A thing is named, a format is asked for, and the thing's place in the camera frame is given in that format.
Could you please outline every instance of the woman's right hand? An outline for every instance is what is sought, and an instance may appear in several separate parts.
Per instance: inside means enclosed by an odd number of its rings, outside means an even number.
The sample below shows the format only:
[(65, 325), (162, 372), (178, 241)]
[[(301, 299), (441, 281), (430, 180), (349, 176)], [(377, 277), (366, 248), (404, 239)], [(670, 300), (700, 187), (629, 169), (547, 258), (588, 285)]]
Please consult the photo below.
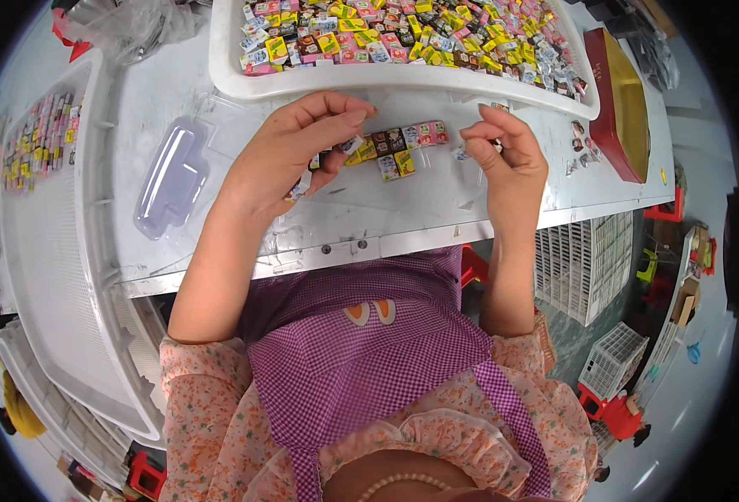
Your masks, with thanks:
[[(489, 219), (505, 242), (534, 244), (548, 162), (525, 122), (486, 105), (479, 112), (483, 120), (460, 133), (487, 177)], [(504, 146), (500, 154), (489, 143), (495, 138)]]

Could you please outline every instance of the plastic bag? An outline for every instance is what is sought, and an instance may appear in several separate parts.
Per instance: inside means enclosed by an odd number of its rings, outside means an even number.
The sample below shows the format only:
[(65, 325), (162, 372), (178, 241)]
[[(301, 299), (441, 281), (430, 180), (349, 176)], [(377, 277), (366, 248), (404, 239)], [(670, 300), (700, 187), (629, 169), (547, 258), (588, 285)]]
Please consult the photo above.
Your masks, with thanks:
[(161, 44), (175, 44), (196, 34), (203, 17), (174, 0), (121, 0), (87, 24), (71, 20), (71, 12), (58, 15), (54, 24), (63, 38), (90, 42), (117, 64), (137, 63), (153, 55)]

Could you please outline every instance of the cardboard box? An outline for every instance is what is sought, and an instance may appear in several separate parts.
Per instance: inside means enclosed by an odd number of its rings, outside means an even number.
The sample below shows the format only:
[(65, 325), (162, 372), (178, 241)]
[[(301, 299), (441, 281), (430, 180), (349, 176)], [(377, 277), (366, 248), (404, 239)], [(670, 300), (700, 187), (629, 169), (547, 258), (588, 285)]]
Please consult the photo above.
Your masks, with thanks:
[(671, 322), (683, 328), (690, 321), (690, 314), (699, 305), (699, 281), (688, 277), (679, 288), (676, 304), (671, 311)]

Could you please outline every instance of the white plastic tray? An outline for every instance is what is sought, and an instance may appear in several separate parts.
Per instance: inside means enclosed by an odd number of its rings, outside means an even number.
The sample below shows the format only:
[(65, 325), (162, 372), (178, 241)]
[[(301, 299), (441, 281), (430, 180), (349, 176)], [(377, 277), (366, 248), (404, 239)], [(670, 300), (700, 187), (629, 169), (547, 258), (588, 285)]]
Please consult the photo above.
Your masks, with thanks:
[(133, 363), (133, 337), (115, 317), (118, 271), (113, 243), (102, 235), (109, 206), (99, 158), (111, 82), (101, 51), (93, 50), (47, 90), (71, 91), (76, 102), (85, 92), (75, 165), (38, 180), (31, 193), (4, 193), (2, 245), (18, 313), (46, 376), (115, 424), (159, 439), (163, 414), (150, 397), (154, 386)]
[(0, 356), (15, 387), (46, 427), (47, 434), (80, 464), (121, 488), (127, 477), (123, 460), (129, 444), (49, 381), (17, 321), (0, 331)]
[(243, 2), (215, 2), (210, 19), (210, 54), (208, 67), (214, 85), (238, 100), (260, 100), (295, 92), (321, 89), (385, 87), (422, 87), (463, 91), (468, 94), (504, 95), (530, 105), (553, 108), (588, 120), (598, 117), (600, 104), (595, 78), (587, 59), (584, 43), (565, 10), (562, 0), (545, 0), (559, 17), (559, 31), (570, 44), (577, 74), (587, 82), (582, 103), (564, 95), (546, 91), (494, 75), (483, 75), (457, 68), (410, 64), (336, 64), (301, 68), (293, 72), (262, 76), (245, 76), (239, 58), (244, 51), (239, 43), (244, 38)]

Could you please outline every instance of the forearm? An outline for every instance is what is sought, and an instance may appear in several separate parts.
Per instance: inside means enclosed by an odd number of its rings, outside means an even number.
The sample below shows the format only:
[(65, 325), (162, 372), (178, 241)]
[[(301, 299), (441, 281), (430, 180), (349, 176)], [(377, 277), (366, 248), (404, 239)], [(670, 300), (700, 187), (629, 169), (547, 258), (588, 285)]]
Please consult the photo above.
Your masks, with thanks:
[(250, 215), (220, 193), (174, 301), (169, 336), (184, 344), (234, 336), (255, 257), (272, 220)]
[(513, 337), (534, 330), (534, 238), (495, 233), (480, 326), (489, 335)]

